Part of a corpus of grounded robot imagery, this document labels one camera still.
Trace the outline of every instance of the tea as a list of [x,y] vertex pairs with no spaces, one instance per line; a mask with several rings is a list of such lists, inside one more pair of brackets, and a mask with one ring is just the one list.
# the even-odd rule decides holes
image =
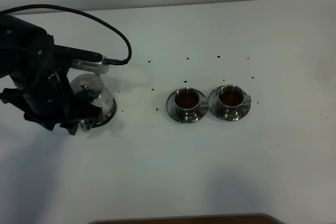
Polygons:
[[198,104],[198,101],[200,99],[198,98],[197,94],[191,93],[191,92],[185,92],[180,93],[175,98],[175,103],[177,106],[183,109],[191,109],[195,107]]
[[224,91],[219,95],[220,101],[227,106],[237,106],[243,101],[243,96],[236,91]]

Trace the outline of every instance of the metal cup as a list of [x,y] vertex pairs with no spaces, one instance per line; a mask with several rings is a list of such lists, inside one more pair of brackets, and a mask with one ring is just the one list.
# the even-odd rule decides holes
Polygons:
[[169,116],[180,123],[199,121],[207,112],[207,98],[193,88],[181,88],[174,91],[167,100]]
[[224,121],[237,121],[250,110],[251,96],[240,87],[225,85],[213,90],[209,96],[211,113]]

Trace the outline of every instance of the white table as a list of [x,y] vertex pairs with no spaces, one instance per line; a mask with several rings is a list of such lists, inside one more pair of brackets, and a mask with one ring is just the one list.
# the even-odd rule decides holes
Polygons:
[[[132,44],[130,63],[104,77],[118,111],[104,127],[70,136],[1,104],[1,223],[248,213],[336,222],[336,0],[90,13]],[[117,35],[83,17],[20,18],[58,45],[127,54]],[[173,90],[209,95],[223,84],[251,95],[242,120],[225,123],[208,113],[184,125],[166,113]]]

